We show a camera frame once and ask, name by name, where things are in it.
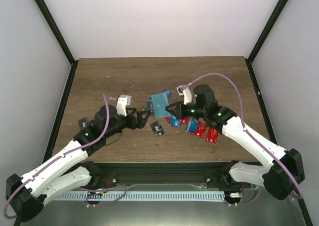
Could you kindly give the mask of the teal leather card holder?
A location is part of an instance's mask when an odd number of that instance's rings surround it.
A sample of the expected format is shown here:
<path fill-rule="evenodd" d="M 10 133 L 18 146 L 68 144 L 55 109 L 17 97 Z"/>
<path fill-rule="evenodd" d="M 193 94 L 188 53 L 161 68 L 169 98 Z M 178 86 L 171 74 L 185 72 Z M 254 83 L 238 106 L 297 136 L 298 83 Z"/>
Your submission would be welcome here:
<path fill-rule="evenodd" d="M 169 116 L 166 107 L 169 105 L 166 93 L 158 93 L 151 95 L 155 118 L 164 118 Z"/>

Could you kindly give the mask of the blue card with grey stripe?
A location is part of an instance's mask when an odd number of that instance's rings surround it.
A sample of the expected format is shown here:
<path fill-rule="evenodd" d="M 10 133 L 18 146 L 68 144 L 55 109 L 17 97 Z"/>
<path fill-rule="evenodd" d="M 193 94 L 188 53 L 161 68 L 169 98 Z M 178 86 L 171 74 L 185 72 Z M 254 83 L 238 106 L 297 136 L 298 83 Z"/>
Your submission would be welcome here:
<path fill-rule="evenodd" d="M 196 134 L 197 126 L 198 126 L 198 120 L 189 118 L 186 124 L 185 132 L 194 135 Z"/>

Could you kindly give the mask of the black card pile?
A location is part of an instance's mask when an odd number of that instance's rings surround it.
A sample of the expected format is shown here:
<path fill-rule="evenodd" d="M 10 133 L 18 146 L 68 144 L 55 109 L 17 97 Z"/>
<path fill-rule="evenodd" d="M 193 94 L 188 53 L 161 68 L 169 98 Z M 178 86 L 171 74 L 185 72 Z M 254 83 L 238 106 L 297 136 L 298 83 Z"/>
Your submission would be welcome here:
<path fill-rule="evenodd" d="M 80 130 L 83 130 L 84 128 L 90 126 L 91 122 L 87 117 L 81 118 L 78 120 L 78 125 Z"/>

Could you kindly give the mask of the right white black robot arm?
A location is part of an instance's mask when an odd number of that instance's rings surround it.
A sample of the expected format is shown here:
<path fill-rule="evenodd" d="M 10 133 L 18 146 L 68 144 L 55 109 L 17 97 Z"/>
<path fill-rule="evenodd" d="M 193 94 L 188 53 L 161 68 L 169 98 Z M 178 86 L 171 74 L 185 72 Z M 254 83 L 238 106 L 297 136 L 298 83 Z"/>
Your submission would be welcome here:
<path fill-rule="evenodd" d="M 298 186 L 305 179 L 305 172 L 297 150 L 286 150 L 243 123 L 233 110 L 219 105 L 208 85 L 194 88 L 194 102 L 189 89 L 178 87 L 177 90 L 184 100 L 166 106 L 167 112 L 177 119 L 203 119 L 208 127 L 238 143 L 260 162 L 260 166 L 234 163 L 221 175 L 224 186 L 232 188 L 238 182 L 261 186 L 278 200 L 300 191 Z"/>

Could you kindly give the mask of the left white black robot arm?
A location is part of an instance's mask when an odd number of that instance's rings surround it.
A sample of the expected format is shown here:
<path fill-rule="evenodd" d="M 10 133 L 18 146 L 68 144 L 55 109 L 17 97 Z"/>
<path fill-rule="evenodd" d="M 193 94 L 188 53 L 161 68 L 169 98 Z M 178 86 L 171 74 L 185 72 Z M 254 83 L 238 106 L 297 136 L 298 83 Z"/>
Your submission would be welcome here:
<path fill-rule="evenodd" d="M 150 110 L 127 108 L 119 114 L 114 106 L 100 108 L 74 138 L 56 155 L 28 173 L 12 174 L 6 180 L 6 219 L 27 222 L 59 196 L 76 188 L 97 188 L 102 182 L 101 170 L 86 159 L 106 145 L 107 138 L 123 129 L 142 129 Z"/>

